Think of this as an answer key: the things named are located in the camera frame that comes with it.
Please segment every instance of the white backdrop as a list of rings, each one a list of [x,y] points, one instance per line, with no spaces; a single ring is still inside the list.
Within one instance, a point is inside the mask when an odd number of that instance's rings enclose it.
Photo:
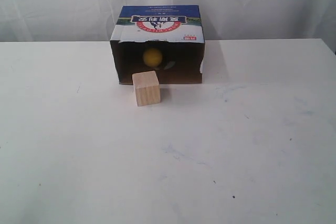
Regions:
[[[322,38],[336,0],[0,0],[0,41],[108,40],[122,5],[199,4],[206,39]]]

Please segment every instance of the blue box top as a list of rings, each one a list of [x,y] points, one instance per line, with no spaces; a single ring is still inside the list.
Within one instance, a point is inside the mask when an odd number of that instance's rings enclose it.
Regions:
[[[123,6],[120,18],[139,16],[186,16],[200,18],[198,5]]]

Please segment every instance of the wooden cube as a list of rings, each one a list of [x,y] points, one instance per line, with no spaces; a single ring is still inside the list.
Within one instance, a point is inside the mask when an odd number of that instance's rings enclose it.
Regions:
[[[155,71],[134,73],[133,86],[138,106],[160,103],[160,87]]]

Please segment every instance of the white table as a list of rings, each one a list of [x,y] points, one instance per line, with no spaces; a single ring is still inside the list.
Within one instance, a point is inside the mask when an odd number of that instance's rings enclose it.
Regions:
[[[0,43],[0,87],[0,223],[335,223],[322,40],[207,41],[144,107],[108,42]]]

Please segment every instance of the yellow ball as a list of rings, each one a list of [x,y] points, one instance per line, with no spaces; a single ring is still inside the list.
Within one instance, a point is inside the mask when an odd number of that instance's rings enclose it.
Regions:
[[[156,68],[162,62],[162,53],[156,48],[149,48],[143,53],[142,59],[147,66]]]

